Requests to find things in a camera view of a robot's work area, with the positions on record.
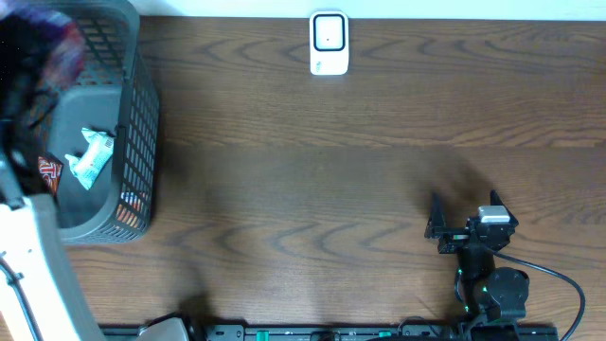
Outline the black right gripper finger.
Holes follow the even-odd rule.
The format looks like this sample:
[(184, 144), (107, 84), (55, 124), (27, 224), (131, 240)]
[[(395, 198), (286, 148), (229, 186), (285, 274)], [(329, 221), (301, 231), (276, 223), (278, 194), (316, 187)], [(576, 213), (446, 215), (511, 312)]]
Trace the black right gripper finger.
[(430, 216), (426, 225), (424, 237), (426, 239), (438, 239), (443, 235), (445, 229), (446, 222), (444, 208), (439, 196), (436, 193), (433, 193)]
[[(490, 205), (491, 206), (506, 206), (504, 204), (503, 200), (501, 199), (501, 197), (499, 196), (499, 194), (497, 193), (497, 191), (494, 189), (490, 192)], [(508, 213), (510, 215), (509, 224), (516, 224), (517, 219), (515, 218), (515, 216), (510, 212), (510, 210), (507, 207), (506, 207), (506, 209), (508, 210)]]

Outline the red purple snack bag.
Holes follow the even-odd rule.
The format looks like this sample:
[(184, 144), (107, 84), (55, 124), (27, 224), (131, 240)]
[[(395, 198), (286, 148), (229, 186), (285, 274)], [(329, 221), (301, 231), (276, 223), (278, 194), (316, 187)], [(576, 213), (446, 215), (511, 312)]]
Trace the red purple snack bag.
[(1, 19), (1, 32), (14, 47), (40, 53), (43, 79), (55, 86), (71, 86), (83, 71), (85, 40), (78, 24), (62, 12), (13, 3)]

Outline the orange Top chocolate bar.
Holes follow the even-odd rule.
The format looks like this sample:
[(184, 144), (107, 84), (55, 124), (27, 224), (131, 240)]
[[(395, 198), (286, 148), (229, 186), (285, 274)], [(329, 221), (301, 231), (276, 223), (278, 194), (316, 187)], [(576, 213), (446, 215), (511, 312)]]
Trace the orange Top chocolate bar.
[(62, 177), (62, 162), (54, 157), (38, 157), (38, 170), (52, 195), (56, 195)]

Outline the mint green snack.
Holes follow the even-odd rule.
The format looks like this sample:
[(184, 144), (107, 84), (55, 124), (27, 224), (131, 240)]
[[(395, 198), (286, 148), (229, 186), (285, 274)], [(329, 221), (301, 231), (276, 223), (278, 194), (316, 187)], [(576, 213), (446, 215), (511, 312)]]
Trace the mint green snack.
[(86, 190), (89, 190), (113, 156), (115, 139), (105, 132), (87, 128), (82, 128), (81, 133), (88, 143), (85, 153), (82, 156), (66, 154), (64, 157), (70, 172)]

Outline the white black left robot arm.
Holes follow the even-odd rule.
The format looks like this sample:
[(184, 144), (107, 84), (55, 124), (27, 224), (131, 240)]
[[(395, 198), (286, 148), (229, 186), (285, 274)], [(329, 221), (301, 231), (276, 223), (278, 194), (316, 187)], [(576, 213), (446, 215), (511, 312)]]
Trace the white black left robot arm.
[(196, 340), (182, 314), (101, 327), (69, 244), (148, 230), (159, 97), (127, 1), (1, 5), (1, 315), (16, 340)]

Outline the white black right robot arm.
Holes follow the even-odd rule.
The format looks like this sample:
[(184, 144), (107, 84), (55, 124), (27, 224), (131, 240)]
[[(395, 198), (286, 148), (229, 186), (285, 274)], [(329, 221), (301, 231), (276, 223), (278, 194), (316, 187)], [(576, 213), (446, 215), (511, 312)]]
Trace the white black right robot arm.
[(494, 257), (510, 243), (519, 222), (496, 191), (490, 203), (462, 227), (449, 227), (437, 194), (432, 195), (424, 237), (437, 241), (440, 254), (454, 254), (458, 270), (454, 291), (466, 317), (453, 327), (461, 340), (518, 340), (515, 324), (526, 316), (528, 275), (511, 267), (498, 267)]

